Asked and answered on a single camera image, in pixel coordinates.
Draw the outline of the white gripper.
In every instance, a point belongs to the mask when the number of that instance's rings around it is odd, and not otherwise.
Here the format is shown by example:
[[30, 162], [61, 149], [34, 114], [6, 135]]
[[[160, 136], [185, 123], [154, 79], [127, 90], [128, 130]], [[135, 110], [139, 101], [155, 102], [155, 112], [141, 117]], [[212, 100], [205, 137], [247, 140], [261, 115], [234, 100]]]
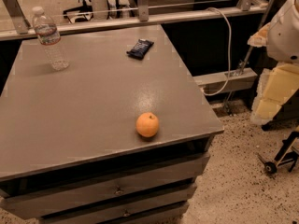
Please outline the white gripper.
[[299, 0], [287, 0], [271, 22], [249, 38], [248, 44], [256, 48], [267, 45], [268, 56], [284, 62], [272, 70], [265, 68], [259, 78], [250, 120], [265, 125], [299, 90]]

